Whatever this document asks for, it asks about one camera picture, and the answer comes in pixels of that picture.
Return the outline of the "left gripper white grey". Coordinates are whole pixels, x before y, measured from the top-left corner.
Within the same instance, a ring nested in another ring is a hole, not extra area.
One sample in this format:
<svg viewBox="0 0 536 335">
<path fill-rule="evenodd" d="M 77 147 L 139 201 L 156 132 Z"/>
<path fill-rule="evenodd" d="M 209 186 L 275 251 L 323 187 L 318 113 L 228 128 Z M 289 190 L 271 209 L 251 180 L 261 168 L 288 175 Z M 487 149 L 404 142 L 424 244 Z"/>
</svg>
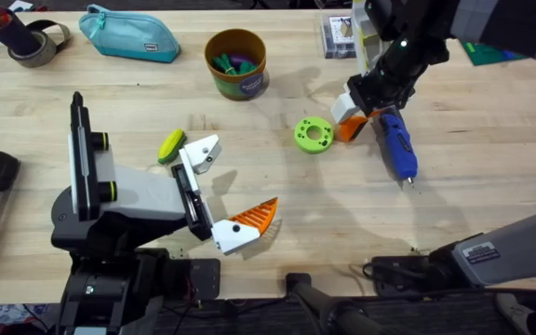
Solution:
<svg viewBox="0 0 536 335">
<path fill-rule="evenodd" d="M 187 177 L 208 172 L 221 153 L 214 134 L 185 144 L 182 164 L 172 175 L 153 174 L 114 162 L 113 153 L 94 155 L 103 193 L 95 214 L 80 214 L 74 185 L 66 188 L 51 210 L 51 244 L 69 252 L 131 252 L 186 227 L 201 241 L 212 237 L 223 255 L 230 255 L 260 239 L 274 220 L 278 198 L 272 198 L 211 225 L 205 203 L 192 191 Z"/>
</svg>

